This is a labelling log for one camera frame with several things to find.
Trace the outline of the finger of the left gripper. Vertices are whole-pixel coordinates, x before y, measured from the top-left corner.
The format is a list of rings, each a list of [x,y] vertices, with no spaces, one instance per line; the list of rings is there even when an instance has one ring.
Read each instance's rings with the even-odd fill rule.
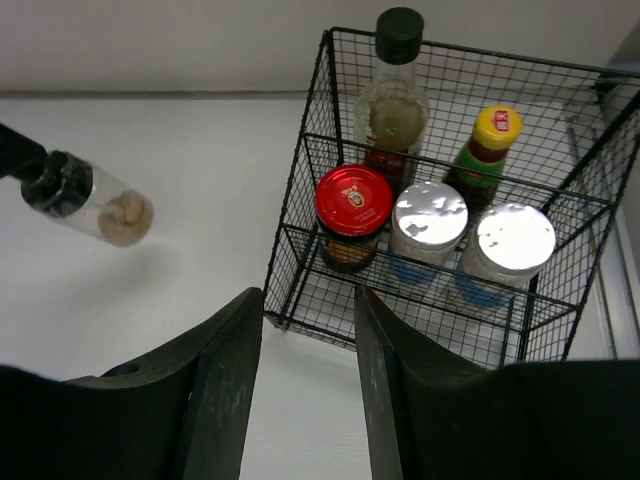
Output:
[[[0,125],[1,177],[17,180],[38,180],[45,169],[48,153],[34,140]]]

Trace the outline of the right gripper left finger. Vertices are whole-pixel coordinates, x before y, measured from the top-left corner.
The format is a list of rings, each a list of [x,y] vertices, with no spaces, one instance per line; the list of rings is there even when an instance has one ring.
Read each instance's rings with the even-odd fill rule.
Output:
[[[263,295],[239,294],[100,376],[1,370],[5,479],[236,479],[261,353]]]

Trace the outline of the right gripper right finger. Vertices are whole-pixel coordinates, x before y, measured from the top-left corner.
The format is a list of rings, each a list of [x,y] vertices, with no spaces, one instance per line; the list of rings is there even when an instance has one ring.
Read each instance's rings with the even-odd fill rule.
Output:
[[[354,295],[356,352],[376,479],[635,479],[635,360],[484,369]]]

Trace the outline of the black cap shaker back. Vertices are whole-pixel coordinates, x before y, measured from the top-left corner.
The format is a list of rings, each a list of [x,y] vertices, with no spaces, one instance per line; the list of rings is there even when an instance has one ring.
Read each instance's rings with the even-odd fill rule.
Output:
[[[102,168],[54,151],[21,195],[48,219],[116,247],[139,243],[153,222],[152,202]]]

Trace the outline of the silver lid shaker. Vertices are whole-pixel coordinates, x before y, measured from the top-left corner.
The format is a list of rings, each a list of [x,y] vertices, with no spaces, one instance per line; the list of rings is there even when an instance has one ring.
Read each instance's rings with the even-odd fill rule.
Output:
[[[429,283],[465,233],[463,197],[442,182],[423,181],[399,195],[391,215],[390,271],[402,283]]]
[[[539,210],[520,203],[489,208],[472,229],[456,265],[453,300],[471,312],[506,305],[504,288],[523,288],[551,257],[556,234]]]

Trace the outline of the red lid sauce jar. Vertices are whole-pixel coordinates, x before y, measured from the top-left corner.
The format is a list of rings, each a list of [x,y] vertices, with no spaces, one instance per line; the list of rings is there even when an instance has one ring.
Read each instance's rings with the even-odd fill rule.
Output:
[[[327,267],[342,274],[366,269],[392,206],[390,185],[367,166],[341,165],[324,175],[315,191],[315,210]]]

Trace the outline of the yellow cap green label bottle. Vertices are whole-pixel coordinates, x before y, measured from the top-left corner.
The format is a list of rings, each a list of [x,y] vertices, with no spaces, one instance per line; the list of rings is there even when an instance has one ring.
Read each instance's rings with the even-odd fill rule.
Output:
[[[471,216],[491,204],[521,129],[521,116],[506,105],[486,107],[476,117],[471,136],[443,178],[463,197]]]

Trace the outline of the tall black cap sauce bottle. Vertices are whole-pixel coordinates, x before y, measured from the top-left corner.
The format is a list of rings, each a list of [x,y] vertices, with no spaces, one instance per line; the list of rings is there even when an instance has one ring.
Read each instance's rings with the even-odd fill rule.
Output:
[[[377,65],[370,84],[357,98],[353,113],[355,141],[365,148],[359,162],[378,171],[395,196],[414,182],[429,103],[416,83],[416,60],[424,20],[408,7],[390,8],[377,19]]]

